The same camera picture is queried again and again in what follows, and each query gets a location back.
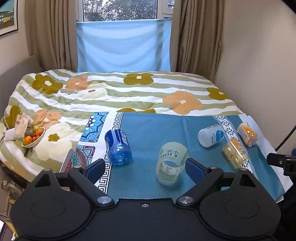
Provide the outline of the floral striped quilt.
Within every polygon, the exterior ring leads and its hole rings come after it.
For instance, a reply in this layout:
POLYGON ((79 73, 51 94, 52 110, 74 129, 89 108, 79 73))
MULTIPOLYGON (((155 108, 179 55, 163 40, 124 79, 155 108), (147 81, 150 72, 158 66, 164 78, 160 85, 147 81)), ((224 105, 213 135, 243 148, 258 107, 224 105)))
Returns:
POLYGON ((94 112, 126 111, 172 115, 236 115, 241 110, 207 78, 180 72, 73 72, 54 69, 22 77, 1 114, 1 135, 19 114, 46 129, 26 152, 22 140, 1 139, 1 161, 32 181, 43 169, 59 171, 94 112))

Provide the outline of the grey headboard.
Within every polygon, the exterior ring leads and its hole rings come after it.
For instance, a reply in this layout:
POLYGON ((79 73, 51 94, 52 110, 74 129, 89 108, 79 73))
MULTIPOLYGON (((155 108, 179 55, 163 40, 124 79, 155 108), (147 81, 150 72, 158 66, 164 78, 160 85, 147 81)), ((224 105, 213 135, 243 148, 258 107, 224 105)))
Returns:
POLYGON ((43 72, 43 69, 38 63, 38 60, 35 55, 30 56, 26 60, 18 63, 13 66, 11 69, 7 70, 1 75, 1 118, 4 116, 4 111, 8 106, 8 101, 16 88, 16 85, 19 81, 27 74, 30 73, 40 73, 43 72))

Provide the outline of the left beige curtain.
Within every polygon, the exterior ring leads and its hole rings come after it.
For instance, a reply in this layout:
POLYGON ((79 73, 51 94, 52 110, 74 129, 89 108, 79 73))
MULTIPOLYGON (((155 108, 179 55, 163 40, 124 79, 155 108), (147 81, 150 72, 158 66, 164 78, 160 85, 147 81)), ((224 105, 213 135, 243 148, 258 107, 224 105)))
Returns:
POLYGON ((43 70, 77 71, 77 1, 25 1, 29 54, 43 70))

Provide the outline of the bowl of fruit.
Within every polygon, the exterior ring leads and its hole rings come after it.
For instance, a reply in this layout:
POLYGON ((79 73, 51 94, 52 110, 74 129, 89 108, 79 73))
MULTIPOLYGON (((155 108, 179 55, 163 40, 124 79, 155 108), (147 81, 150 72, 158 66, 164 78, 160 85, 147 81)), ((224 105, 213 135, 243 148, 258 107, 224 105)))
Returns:
POLYGON ((27 128, 25 136, 22 139, 22 147, 29 149, 36 146, 45 135, 45 131, 46 129, 44 127, 39 126, 27 128))

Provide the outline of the beige curtain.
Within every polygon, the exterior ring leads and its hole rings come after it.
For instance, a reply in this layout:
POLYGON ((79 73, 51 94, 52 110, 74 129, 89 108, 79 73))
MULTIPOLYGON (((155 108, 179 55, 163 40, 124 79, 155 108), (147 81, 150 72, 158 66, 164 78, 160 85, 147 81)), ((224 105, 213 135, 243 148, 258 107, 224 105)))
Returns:
POLYGON ((215 80, 222 52, 225 1, 175 1, 171 22, 172 72, 201 75, 215 80))
POLYGON ((77 1, 25 1, 29 54, 43 70, 77 71, 77 1))

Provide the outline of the blue patterned tablecloth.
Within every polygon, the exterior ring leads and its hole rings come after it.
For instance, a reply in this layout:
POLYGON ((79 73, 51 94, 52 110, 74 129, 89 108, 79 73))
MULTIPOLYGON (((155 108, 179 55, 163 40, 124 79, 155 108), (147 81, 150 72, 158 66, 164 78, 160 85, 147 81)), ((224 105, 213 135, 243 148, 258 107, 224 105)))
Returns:
POLYGON ((243 144, 238 133, 240 124, 251 127, 258 135, 252 147, 243 146, 248 154, 243 168, 248 169, 270 193, 281 198, 293 185, 283 169, 271 166, 266 158, 274 151, 259 126, 246 114, 230 116, 177 116, 155 113, 93 113, 79 143, 70 150, 62 165, 67 171, 75 165, 88 166, 97 159, 107 160, 105 134, 123 131, 123 140, 130 146, 132 162, 125 166, 105 164, 103 175, 95 176, 95 184, 104 193, 119 198, 177 198, 193 187, 193 180, 182 172, 171 186, 158 182, 158 162, 184 161, 188 157, 202 165, 216 166, 226 172, 235 168, 223 153, 230 140, 243 144))

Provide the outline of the white snack packet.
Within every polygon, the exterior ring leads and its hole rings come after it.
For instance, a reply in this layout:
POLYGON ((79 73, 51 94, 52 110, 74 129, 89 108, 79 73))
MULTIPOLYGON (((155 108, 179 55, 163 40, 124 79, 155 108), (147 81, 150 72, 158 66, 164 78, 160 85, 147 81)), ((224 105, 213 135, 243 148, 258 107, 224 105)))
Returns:
POLYGON ((23 113, 18 114, 15 122, 15 138, 23 138, 29 124, 30 117, 23 113))

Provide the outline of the green label clear cup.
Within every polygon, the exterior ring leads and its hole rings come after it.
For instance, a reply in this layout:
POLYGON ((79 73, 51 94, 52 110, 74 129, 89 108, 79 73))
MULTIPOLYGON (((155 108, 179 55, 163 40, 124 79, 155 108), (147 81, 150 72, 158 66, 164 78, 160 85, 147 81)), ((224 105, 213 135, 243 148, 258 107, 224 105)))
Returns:
POLYGON ((160 151, 156 167, 156 177, 159 183, 166 186, 174 185, 190 154, 188 149, 177 142, 165 143, 160 151))

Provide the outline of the blue window cloth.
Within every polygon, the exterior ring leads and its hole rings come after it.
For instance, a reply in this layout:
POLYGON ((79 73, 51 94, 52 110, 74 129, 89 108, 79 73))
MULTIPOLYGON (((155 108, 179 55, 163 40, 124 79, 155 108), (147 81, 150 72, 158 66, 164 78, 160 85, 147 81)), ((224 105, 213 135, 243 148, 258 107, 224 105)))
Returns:
POLYGON ((81 22, 79 72, 170 71, 171 20, 81 22))

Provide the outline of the window with trees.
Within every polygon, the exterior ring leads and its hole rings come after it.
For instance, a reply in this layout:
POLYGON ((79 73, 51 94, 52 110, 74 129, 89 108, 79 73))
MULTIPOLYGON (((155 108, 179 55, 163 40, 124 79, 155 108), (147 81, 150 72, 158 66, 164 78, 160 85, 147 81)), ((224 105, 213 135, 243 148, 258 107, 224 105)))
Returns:
POLYGON ((174 0, 83 0, 76 1, 76 21, 125 21, 170 19, 174 0))

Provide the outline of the small orange label cup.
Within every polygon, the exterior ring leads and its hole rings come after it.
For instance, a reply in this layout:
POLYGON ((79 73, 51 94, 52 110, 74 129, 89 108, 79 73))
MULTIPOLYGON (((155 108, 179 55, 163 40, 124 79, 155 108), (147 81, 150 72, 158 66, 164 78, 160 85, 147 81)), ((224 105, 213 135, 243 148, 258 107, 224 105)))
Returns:
POLYGON ((255 145, 258 140, 258 134, 247 123, 241 123, 237 128, 237 133, 248 147, 255 145))

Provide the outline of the white plastic cup blue logo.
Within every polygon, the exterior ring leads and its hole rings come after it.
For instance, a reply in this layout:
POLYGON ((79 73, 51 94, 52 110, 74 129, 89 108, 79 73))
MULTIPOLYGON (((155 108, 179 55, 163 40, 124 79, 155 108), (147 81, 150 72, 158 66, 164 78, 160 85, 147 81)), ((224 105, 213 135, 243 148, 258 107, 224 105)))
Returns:
POLYGON ((225 133, 220 125, 213 125, 207 128, 203 128, 198 132, 198 141, 204 148, 211 147, 222 139, 224 139, 225 133))

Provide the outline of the clear cup orange label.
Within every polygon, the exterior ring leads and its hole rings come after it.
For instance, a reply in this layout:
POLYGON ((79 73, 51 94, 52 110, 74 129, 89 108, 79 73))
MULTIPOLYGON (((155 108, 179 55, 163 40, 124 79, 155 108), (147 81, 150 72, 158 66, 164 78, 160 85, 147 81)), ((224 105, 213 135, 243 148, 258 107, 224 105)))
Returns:
POLYGON ((239 169, 248 160, 248 153, 236 138, 229 140, 222 152, 235 169, 239 169))

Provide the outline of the framed wall picture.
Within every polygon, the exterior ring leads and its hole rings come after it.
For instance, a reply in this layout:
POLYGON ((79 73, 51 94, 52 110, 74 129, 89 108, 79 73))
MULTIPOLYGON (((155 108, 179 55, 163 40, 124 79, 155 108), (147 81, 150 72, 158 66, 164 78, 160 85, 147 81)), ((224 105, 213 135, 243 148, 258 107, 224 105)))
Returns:
POLYGON ((18 0, 1 0, 0 36, 18 29, 18 0))

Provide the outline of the right beige curtain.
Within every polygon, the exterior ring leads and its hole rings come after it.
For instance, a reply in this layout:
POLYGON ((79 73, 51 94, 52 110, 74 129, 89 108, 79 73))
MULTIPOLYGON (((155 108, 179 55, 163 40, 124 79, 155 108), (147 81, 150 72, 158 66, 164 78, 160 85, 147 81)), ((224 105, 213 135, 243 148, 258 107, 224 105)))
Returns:
POLYGON ((171 22, 172 72, 201 75, 215 80, 222 52, 225 1, 175 1, 171 22))

